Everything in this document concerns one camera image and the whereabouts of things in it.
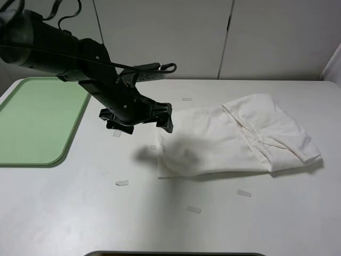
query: white cloth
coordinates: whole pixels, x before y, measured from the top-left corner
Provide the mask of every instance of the white cloth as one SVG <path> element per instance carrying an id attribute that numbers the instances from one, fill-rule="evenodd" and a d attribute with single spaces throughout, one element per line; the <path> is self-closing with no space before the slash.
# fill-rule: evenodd
<path id="1" fill-rule="evenodd" d="M 277 171 L 312 164 L 321 153 L 267 94 L 222 106 L 175 111 L 174 131 L 157 129 L 158 177 Z"/>

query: white table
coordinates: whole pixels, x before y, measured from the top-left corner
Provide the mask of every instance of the white table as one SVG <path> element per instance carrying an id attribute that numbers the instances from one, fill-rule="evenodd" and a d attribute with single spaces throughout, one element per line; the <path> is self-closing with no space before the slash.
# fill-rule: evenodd
<path id="1" fill-rule="evenodd" d="M 0 255 L 83 256 L 96 250 L 341 255 L 336 84 L 163 80 L 138 88 L 171 102 L 174 110 L 269 93 L 307 129 L 324 162 L 273 174 L 158 180 L 148 151 L 155 144 L 155 124 L 115 138 L 92 98 L 62 164 L 0 168 Z M 129 180 L 129 186 L 115 186 L 119 180 Z M 238 189 L 252 197 L 238 195 Z M 201 208 L 201 214 L 187 211 L 187 205 Z"/>

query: cabinet door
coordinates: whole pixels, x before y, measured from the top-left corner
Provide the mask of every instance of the cabinet door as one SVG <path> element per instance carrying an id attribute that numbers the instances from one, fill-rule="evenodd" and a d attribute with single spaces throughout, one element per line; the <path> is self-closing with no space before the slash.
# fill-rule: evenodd
<path id="1" fill-rule="evenodd" d="M 232 0 L 95 3 L 112 62 L 174 62 L 169 77 L 217 79 Z"/>
<path id="2" fill-rule="evenodd" d="M 43 17 L 48 17 L 55 0 L 25 0 L 25 9 L 35 11 Z M 19 1 L 15 1 L 9 9 L 14 9 Z M 81 0 L 82 11 L 74 18 L 65 19 L 61 22 L 62 29 L 70 31 L 74 36 L 79 39 L 92 38 L 97 42 L 101 41 L 101 34 L 97 23 L 96 12 L 92 0 Z M 5 0 L 0 0 L 0 6 L 5 3 Z M 50 21 L 46 21 L 49 25 L 58 27 L 58 20 L 61 17 L 73 15 L 78 10 L 77 0 L 64 0 L 60 6 L 57 15 Z M 7 70 L 12 80 L 16 81 L 21 78 L 32 76 L 53 76 L 53 74 L 31 70 L 28 68 L 18 67 L 2 63 L 3 67 Z"/>
<path id="3" fill-rule="evenodd" d="M 220 79 L 318 79 L 341 42 L 340 10 L 340 0 L 236 0 Z"/>

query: cable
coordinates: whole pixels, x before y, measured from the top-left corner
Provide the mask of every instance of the cable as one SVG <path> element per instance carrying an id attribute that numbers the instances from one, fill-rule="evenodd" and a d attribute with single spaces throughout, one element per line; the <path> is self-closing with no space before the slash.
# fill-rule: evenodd
<path id="1" fill-rule="evenodd" d="M 58 12 L 59 5 L 63 0 L 55 0 L 50 15 L 43 20 L 52 20 Z"/>
<path id="2" fill-rule="evenodd" d="M 3 6 L 1 6 L 0 8 L 0 12 L 4 12 L 7 10 L 7 8 L 14 3 L 15 0 L 7 0 Z M 13 23 L 16 22 L 16 20 L 20 17 L 20 15 L 23 12 L 23 9 L 25 7 L 25 0 L 20 0 L 19 2 L 19 6 L 18 9 L 15 11 L 14 15 L 12 16 L 12 18 L 10 18 L 10 20 L 8 22 L 6 22 L 6 24 L 3 26 L 3 29 L 6 29 L 8 27 L 10 27 Z"/>
<path id="3" fill-rule="evenodd" d="M 138 73 L 171 74 L 171 73 L 174 73 L 176 71 L 176 69 L 177 69 L 177 66 L 176 66 L 175 63 L 167 64 L 168 67 L 173 67 L 172 70 L 139 69 L 139 68 L 123 65 L 123 64 L 118 64 L 118 63 L 113 63 L 113 62 L 106 62 L 106 61 L 98 60 L 98 59 L 90 59 L 90 58 L 88 58 L 86 56 L 83 56 L 83 55 L 77 54 L 77 53 L 69 54 L 67 52 L 55 51 L 55 50 L 51 50 L 51 49 L 46 48 L 46 47 L 41 47 L 41 46 L 37 47 L 37 46 L 30 45 L 30 44 L 0 42 L 0 46 L 2 46 L 2 47 L 11 47 L 11 48 L 30 49 L 30 50 L 34 50 L 34 51 L 41 51 L 41 52 L 46 52 L 46 53 L 52 53 L 52 54 L 57 54 L 57 55 L 60 55 L 60 56 L 65 56 L 65 57 L 73 58 L 73 59 L 85 60 L 85 61 L 88 61 L 88 62 L 92 62 L 92 63 L 95 63 L 95 64 L 101 64 L 101 65 L 104 65 L 104 66 L 129 69 L 129 70 L 136 71 Z"/>
<path id="4" fill-rule="evenodd" d="M 80 12 L 81 12 L 81 10 L 82 10 L 82 3 L 80 2 L 80 0 L 77 0 L 77 2 L 78 2 L 78 10 L 77 10 L 77 12 L 76 12 L 74 15 L 65 16 L 65 17 L 61 18 L 61 19 L 58 21 L 58 28 L 59 28 L 60 30 L 61 30 L 61 28 L 60 28 L 60 23 L 62 22 L 62 20 L 69 19 L 69 18 L 73 18 L 73 17 L 75 17 L 75 16 L 77 16 L 77 15 L 80 14 Z"/>

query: green tray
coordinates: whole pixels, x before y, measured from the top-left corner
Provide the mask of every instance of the green tray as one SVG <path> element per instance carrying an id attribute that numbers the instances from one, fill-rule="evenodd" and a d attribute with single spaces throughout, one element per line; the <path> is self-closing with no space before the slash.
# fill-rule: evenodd
<path id="1" fill-rule="evenodd" d="M 0 105 L 0 166 L 49 165 L 71 143 L 88 93 L 54 77 L 22 80 Z"/>

